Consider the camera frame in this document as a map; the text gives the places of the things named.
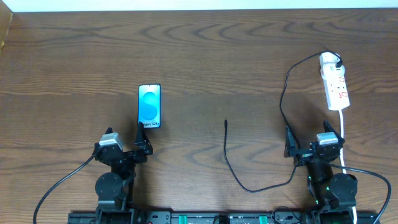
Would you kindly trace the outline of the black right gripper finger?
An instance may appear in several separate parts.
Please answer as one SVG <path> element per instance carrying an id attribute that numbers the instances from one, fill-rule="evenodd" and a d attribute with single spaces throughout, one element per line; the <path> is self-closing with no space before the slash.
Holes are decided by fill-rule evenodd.
<path id="1" fill-rule="evenodd" d="M 296 141 L 288 126 L 285 127 L 285 149 L 284 152 L 296 152 L 298 150 Z"/>
<path id="2" fill-rule="evenodd" d="M 329 123 L 328 120 L 324 120 L 324 122 L 323 122 L 323 128 L 324 128 L 324 131 L 325 131 L 326 133 L 334 133 L 334 134 L 337 134 L 337 132 L 336 132 L 335 129 L 331 126 L 331 124 Z"/>

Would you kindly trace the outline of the blue screen Galaxy smartphone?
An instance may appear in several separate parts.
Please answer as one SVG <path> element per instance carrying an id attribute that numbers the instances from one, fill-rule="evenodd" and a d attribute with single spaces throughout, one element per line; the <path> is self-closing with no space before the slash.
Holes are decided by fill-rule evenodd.
<path id="1" fill-rule="evenodd" d="M 139 86 L 138 122 L 145 128 L 161 127 L 161 85 Z"/>

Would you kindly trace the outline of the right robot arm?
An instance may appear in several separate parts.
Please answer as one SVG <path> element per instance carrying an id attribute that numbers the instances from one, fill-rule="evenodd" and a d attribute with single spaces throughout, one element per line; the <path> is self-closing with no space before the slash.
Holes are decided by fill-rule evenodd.
<path id="1" fill-rule="evenodd" d="M 294 166 L 305 166 L 308 172 L 307 184 L 317 206 L 309 208 L 303 223 L 343 222 L 352 220 L 352 208 L 356 206 L 355 196 L 358 180 L 345 173 L 334 173 L 331 162 L 339 158 L 345 140 L 329 124 L 323 122 L 324 132 L 317 134 L 317 140 L 308 149 L 296 146 L 290 128 L 285 129 L 284 156 L 294 159 Z"/>

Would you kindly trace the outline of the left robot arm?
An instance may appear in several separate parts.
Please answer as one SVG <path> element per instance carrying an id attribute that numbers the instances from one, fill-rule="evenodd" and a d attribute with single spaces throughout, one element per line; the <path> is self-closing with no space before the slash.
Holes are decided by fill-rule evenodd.
<path id="1" fill-rule="evenodd" d="M 96 181 L 98 196 L 95 223 L 145 223 L 144 212 L 134 207 L 132 199 L 135 168 L 145 163 L 153 154 L 153 147 L 144 131 L 144 124 L 137 125 L 136 149 L 123 151 L 124 144 L 119 134 L 108 128 L 99 142 L 95 144 L 95 160 L 110 166 L 111 171 L 101 175 Z"/>

